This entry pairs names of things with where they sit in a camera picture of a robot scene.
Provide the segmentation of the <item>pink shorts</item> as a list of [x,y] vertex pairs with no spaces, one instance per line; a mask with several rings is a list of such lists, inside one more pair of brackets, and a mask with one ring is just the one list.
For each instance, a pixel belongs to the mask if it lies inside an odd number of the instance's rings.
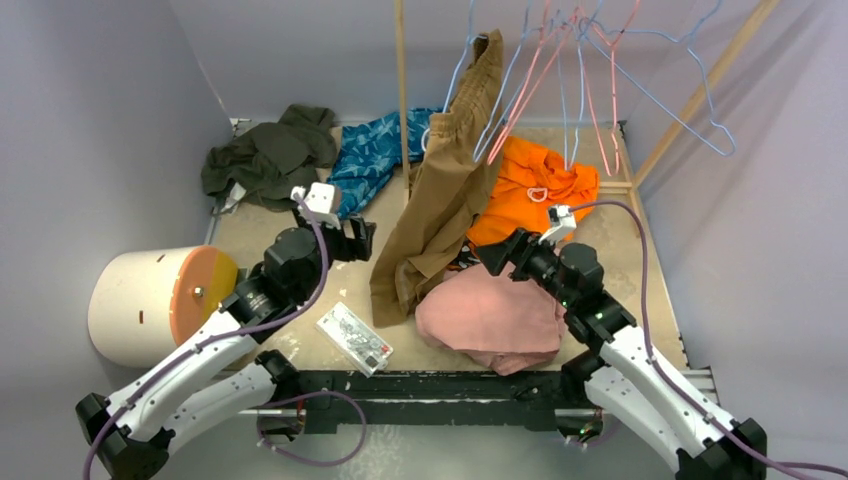
[[564,307],[531,281],[492,276],[482,265],[452,272],[417,306],[419,335],[501,376],[549,363],[565,334]]

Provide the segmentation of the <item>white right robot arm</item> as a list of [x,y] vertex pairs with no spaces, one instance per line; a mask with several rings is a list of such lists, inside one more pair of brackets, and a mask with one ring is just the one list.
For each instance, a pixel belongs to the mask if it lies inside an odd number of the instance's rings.
[[767,435],[738,421],[696,388],[654,347],[635,317],[604,287],[594,248],[552,243],[524,229],[482,246],[494,276],[533,281],[564,307],[564,323],[586,351],[561,368],[561,392],[576,407],[590,402],[614,416],[667,462],[678,479],[763,479]]

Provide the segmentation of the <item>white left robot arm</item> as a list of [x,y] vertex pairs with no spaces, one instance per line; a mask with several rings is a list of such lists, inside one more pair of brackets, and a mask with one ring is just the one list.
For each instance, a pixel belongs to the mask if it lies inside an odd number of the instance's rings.
[[334,262],[371,258],[376,224],[360,215],[349,222],[351,236],[330,221],[300,216],[174,352],[126,387],[81,399],[75,413],[89,445],[83,478],[100,463],[113,479],[150,479],[189,441],[243,410],[284,409],[324,396],[307,390],[301,371],[278,350],[214,378],[306,313]]

